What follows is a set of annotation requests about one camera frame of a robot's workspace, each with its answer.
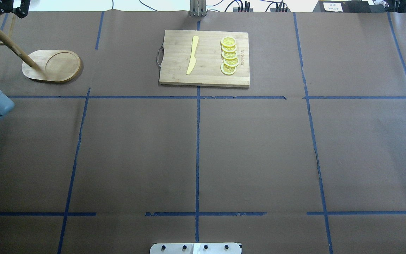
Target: metal handle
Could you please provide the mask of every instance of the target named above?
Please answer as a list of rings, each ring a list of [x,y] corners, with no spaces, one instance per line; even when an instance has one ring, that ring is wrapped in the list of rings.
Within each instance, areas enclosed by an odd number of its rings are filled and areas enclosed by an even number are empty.
[[[158,54],[156,55],[156,63],[158,64],[159,68],[161,68],[161,64],[159,63],[159,52],[162,49],[162,54],[164,55],[164,43],[161,45],[161,47],[158,49]]]

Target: black box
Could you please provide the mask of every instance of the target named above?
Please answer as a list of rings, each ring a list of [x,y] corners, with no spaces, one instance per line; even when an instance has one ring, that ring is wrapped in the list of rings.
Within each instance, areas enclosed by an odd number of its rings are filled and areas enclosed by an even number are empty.
[[[342,12],[371,13],[369,3],[363,1],[318,1],[313,12],[332,12],[325,10],[324,3],[340,3]]]

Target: wooden cutting board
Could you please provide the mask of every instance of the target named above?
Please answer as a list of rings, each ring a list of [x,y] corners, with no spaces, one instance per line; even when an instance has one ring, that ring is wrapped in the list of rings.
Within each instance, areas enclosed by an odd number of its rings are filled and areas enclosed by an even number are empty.
[[[192,37],[199,42],[195,51],[197,62],[193,71],[186,75],[192,50]],[[223,74],[220,40],[225,36],[236,39],[239,65],[232,75]],[[248,59],[248,33],[166,30],[164,57],[161,63],[159,83],[164,85],[206,85],[223,87],[250,86],[250,61]]]

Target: metal bracket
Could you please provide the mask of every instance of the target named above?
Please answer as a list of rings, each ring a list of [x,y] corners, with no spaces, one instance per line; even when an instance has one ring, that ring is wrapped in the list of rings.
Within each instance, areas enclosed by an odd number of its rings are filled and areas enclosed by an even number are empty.
[[[237,243],[182,243],[153,244],[150,254],[242,254],[242,245]]]
[[[190,16],[206,16],[208,10],[206,10],[206,0],[190,0]]]

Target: yellow knife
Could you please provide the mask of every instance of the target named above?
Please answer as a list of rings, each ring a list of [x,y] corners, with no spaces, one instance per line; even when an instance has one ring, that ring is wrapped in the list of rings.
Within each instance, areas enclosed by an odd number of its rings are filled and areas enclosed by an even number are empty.
[[[198,36],[194,35],[192,38],[192,51],[190,53],[190,59],[189,59],[189,66],[187,67],[187,72],[186,74],[189,75],[193,68],[195,67],[195,63],[197,62],[197,59],[195,58],[195,50],[197,49],[197,44],[198,44]]]

